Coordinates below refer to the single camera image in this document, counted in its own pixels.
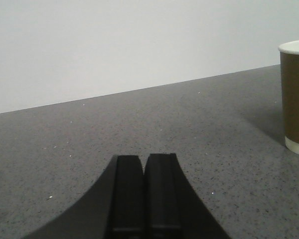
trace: brown paper cup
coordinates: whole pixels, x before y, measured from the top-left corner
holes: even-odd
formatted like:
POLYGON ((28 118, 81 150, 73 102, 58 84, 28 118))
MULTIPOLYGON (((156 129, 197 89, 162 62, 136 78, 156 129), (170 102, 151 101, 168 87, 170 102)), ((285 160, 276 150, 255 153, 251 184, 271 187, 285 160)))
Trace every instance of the brown paper cup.
POLYGON ((299 41, 279 46, 286 147, 299 154, 299 41))

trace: gray countertop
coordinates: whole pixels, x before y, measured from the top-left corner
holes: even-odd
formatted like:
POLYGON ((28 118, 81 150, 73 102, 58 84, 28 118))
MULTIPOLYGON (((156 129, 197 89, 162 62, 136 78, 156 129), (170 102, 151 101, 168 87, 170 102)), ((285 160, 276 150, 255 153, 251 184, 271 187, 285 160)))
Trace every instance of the gray countertop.
POLYGON ((68 209, 113 154, 155 152, 177 154, 233 239, 299 239, 279 66, 0 114, 0 239, 68 209))

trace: white wall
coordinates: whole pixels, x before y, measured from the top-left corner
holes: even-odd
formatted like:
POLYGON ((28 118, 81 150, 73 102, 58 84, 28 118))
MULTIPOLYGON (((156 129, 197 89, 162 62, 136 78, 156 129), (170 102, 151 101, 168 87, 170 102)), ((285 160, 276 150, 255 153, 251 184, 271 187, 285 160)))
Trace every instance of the white wall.
POLYGON ((279 64, 299 0, 0 0, 0 113, 279 64))

